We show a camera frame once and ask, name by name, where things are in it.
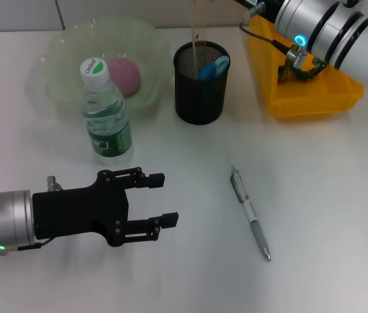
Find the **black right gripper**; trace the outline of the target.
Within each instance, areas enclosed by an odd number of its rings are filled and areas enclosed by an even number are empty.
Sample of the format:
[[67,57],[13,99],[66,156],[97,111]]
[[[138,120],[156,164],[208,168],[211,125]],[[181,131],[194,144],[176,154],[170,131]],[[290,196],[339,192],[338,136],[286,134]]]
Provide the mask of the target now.
[[236,0],[237,3],[249,9],[252,16],[260,15],[263,18],[276,18],[283,0]]

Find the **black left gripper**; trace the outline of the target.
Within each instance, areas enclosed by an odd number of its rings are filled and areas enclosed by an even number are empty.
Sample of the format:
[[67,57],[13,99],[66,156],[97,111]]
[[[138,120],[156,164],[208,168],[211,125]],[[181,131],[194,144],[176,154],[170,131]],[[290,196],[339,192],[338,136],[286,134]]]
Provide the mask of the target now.
[[100,171],[84,188],[33,194],[33,223],[37,239],[97,233],[109,246],[157,241],[161,230],[174,228],[179,214],[166,213],[146,220],[130,220],[126,189],[162,188],[164,174],[146,175],[141,167]]

